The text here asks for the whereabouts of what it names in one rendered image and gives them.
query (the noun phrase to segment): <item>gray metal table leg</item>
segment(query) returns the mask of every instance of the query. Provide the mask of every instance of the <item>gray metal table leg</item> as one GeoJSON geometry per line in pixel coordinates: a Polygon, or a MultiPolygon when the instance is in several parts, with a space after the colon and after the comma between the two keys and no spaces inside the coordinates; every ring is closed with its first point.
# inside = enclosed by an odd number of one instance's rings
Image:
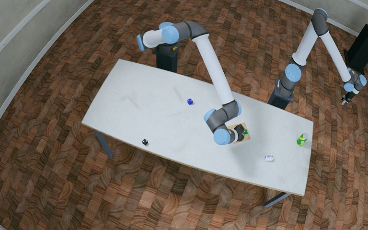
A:
{"type": "Polygon", "coordinates": [[[100,133],[98,131],[94,131],[94,133],[96,134],[97,136],[97,139],[99,140],[99,142],[101,143],[102,145],[102,148],[105,150],[105,153],[106,155],[109,157],[109,158],[112,158],[113,157],[113,152],[111,152],[111,149],[109,147],[109,145],[107,144],[107,141],[105,139],[105,136],[103,133],[100,133]]]}
{"type": "Polygon", "coordinates": [[[263,204],[263,207],[270,207],[274,204],[276,204],[277,202],[279,202],[280,200],[286,198],[290,196],[290,193],[280,193],[278,194],[277,196],[275,196],[274,198],[266,201],[264,204],[263,204]]]}

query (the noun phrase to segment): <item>gray wall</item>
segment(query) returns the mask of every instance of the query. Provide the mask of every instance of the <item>gray wall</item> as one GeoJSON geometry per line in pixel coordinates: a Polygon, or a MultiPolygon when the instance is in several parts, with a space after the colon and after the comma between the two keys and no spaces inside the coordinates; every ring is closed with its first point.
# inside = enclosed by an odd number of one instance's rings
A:
{"type": "MultiPolygon", "coordinates": [[[[349,0],[291,0],[308,9],[323,8],[332,20],[360,33],[368,23],[368,10],[349,0]]],[[[368,0],[359,0],[368,4],[368,0]]]]}
{"type": "MultiPolygon", "coordinates": [[[[37,6],[41,0],[14,0],[12,2],[29,2],[24,4],[27,6],[27,12],[37,6]]],[[[20,16],[14,11],[14,6],[18,3],[6,3],[8,0],[0,0],[0,9],[4,12],[9,7],[9,11],[13,14],[7,16],[14,18],[12,26],[17,25],[17,21],[21,21],[20,16]]],[[[87,2],[87,0],[51,0],[38,14],[36,14],[20,32],[4,47],[0,52],[0,106],[2,106],[6,98],[25,73],[31,63],[35,60],[41,50],[47,45],[51,38],[59,31],[59,29],[87,2]]],[[[2,12],[0,13],[0,21],[5,20],[2,12]]],[[[2,27],[0,25],[0,35],[5,37],[7,31],[11,31],[11,27],[2,27]]]]}

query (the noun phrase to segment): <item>wooden floor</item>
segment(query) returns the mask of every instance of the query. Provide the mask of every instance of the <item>wooden floor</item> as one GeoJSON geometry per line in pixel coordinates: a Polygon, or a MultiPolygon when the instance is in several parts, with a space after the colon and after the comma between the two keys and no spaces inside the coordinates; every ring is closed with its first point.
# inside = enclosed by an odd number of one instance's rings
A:
{"type": "MultiPolygon", "coordinates": [[[[209,31],[231,89],[267,102],[311,19],[277,0],[96,0],[41,59],[0,119],[0,223],[6,229],[368,230],[368,92],[341,106],[342,81],[317,40],[287,110],[314,122],[305,196],[156,157],[81,126],[117,62],[156,65],[136,36],[162,22],[209,31]]],[[[339,47],[355,37],[332,25],[339,47]]],[[[192,41],[178,72],[210,82],[192,41]]]]}

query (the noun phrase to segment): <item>table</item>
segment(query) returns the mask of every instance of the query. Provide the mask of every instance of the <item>table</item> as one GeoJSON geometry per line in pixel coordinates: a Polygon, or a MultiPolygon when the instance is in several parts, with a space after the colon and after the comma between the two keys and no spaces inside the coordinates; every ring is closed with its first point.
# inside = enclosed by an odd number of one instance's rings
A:
{"type": "Polygon", "coordinates": [[[213,84],[138,63],[118,60],[91,103],[82,124],[95,130],[112,157],[104,134],[160,157],[234,180],[304,195],[313,122],[233,92],[242,113],[227,122],[245,122],[250,140],[218,145],[203,116],[221,106],[213,84]],[[188,105],[187,99],[194,103],[188,105]],[[297,145],[302,133],[309,135],[297,145]],[[142,140],[148,140],[147,146],[142,140]],[[273,155],[272,162],[265,156],[273,155]]]}

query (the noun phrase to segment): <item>green and yellow can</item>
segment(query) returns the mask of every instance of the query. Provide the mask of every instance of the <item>green and yellow can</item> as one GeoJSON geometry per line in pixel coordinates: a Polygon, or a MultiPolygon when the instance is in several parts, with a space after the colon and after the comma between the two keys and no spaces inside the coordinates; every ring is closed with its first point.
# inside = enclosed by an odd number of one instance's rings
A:
{"type": "Polygon", "coordinates": [[[302,146],[308,140],[308,134],[303,133],[297,140],[297,144],[302,146]]]}

